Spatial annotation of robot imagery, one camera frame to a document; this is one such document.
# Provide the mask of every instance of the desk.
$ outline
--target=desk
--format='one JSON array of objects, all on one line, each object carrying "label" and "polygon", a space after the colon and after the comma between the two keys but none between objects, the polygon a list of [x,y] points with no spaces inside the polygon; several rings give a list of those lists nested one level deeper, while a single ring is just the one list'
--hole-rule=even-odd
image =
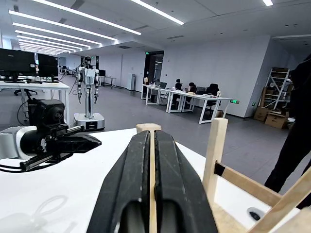
[{"label": "desk", "polygon": [[[150,90],[150,97],[151,97],[152,90],[157,91],[156,103],[148,102],[149,97],[148,98],[143,98],[143,88],[144,88],[144,86],[147,88],[146,97],[149,96],[149,90]],[[168,93],[168,97],[167,97],[167,102],[166,103],[160,103],[161,92]],[[168,110],[169,110],[169,101],[171,100],[171,92],[172,91],[168,90],[168,89],[163,89],[163,88],[160,88],[160,87],[157,87],[157,86],[143,84],[142,87],[141,87],[141,96],[140,96],[140,98],[142,100],[146,99],[146,105],[166,105],[166,112],[168,112]]]},{"label": "desk", "polygon": [[[102,145],[85,154],[27,174],[0,172],[0,232],[85,233],[105,176],[135,134],[136,129],[92,133]],[[202,179],[205,158],[177,145]],[[0,161],[11,166],[20,162]],[[270,209],[222,177],[218,178],[215,202],[246,229],[255,224],[246,211],[249,207],[263,212]],[[298,212],[293,209],[278,226]]]},{"label": "desk", "polygon": [[99,76],[99,78],[100,78],[100,79],[101,79],[101,78],[103,79],[103,82],[101,82],[100,85],[102,85],[102,83],[103,83],[103,86],[105,86],[105,79],[110,79],[110,80],[111,80],[110,86],[111,86],[111,87],[113,87],[113,86],[116,87],[116,85],[115,85],[115,84],[113,85],[112,82],[113,82],[114,79],[117,79],[117,78],[106,77],[106,76]]},{"label": "desk", "polygon": [[1,88],[9,88],[9,89],[21,89],[22,103],[26,100],[26,95],[24,89],[31,90],[51,90],[51,98],[52,91],[58,90],[59,100],[65,104],[65,112],[66,112],[66,123],[70,125],[70,115],[69,115],[69,86],[63,83],[5,83],[4,81],[0,81],[0,89]]},{"label": "desk", "polygon": [[[174,94],[175,95],[180,95],[180,99],[181,99],[177,110],[172,110],[172,102],[173,102]],[[189,109],[185,109],[185,104],[186,104],[186,98],[187,97],[191,97],[192,98],[191,102],[190,102],[190,108]],[[184,91],[175,90],[175,91],[171,91],[171,100],[169,101],[168,113],[190,112],[190,111],[193,112],[193,110],[194,110],[193,100],[194,99],[204,100],[204,104],[203,104],[202,111],[201,111],[201,116],[200,116],[200,119],[199,119],[199,124],[210,123],[216,117],[216,114],[217,114],[217,111],[218,111],[218,108],[219,108],[219,105],[220,105],[220,101],[222,101],[222,100],[223,101],[227,101],[227,105],[226,105],[226,108],[224,110],[224,115],[223,115],[223,118],[224,118],[226,113],[227,113],[227,109],[228,109],[228,106],[229,106],[229,103],[230,103],[230,100],[231,100],[229,98],[224,98],[224,97],[212,98],[212,97],[206,97],[206,96],[202,96],[202,95],[191,95],[191,94],[186,93]],[[205,113],[207,102],[211,101],[211,100],[212,101],[216,101],[216,104],[215,104],[215,107],[214,107],[214,111],[213,111],[213,115],[212,115],[210,120],[203,120],[203,116],[204,116],[204,113]]]}]

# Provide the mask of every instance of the green exit sign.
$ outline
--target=green exit sign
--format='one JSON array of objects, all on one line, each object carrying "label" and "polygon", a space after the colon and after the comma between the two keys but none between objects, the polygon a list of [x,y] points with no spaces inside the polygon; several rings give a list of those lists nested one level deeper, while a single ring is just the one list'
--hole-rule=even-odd
[{"label": "green exit sign", "polygon": [[239,100],[230,100],[230,103],[236,103],[236,104],[238,104],[238,103],[240,103],[240,101],[239,101]]}]

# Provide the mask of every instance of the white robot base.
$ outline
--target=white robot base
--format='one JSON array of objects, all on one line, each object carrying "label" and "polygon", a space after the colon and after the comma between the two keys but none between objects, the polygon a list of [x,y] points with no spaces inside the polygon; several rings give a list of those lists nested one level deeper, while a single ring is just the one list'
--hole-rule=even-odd
[{"label": "white robot base", "polygon": [[84,113],[75,113],[74,125],[83,125],[85,131],[103,130],[105,128],[105,118],[99,113],[94,113],[93,117],[86,117]]}]

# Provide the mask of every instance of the camera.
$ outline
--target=camera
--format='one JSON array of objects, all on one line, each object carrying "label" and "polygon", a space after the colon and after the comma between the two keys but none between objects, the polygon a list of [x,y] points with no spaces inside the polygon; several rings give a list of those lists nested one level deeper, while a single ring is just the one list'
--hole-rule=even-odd
[{"label": "camera", "polygon": [[30,125],[38,130],[51,130],[64,124],[65,105],[60,100],[28,100]]}]

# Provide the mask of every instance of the gray floor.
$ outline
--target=gray floor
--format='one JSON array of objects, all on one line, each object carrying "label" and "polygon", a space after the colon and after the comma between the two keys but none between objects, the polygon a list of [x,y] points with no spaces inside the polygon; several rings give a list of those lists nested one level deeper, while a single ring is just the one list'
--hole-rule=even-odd
[{"label": "gray floor", "polygon": [[[63,79],[64,83],[70,86],[74,80],[71,76]],[[33,97],[39,99],[48,96],[49,93],[40,91],[38,96]],[[73,122],[73,114],[82,113],[84,104],[80,105],[77,96],[72,93],[69,102],[71,122]],[[20,96],[14,96],[12,90],[0,92],[0,130],[19,125],[16,115],[20,103]],[[164,106],[146,106],[138,92],[100,87],[100,97],[94,112],[101,113],[105,117],[105,131],[134,128],[139,123],[157,123],[176,141],[205,156],[210,124],[198,124],[200,109],[196,109],[194,113],[167,114]],[[252,119],[234,116],[227,116],[227,118],[229,125],[223,163],[264,183],[277,161],[288,130],[275,129]],[[309,154],[288,178],[281,193],[288,190],[300,177],[310,159]]]}]

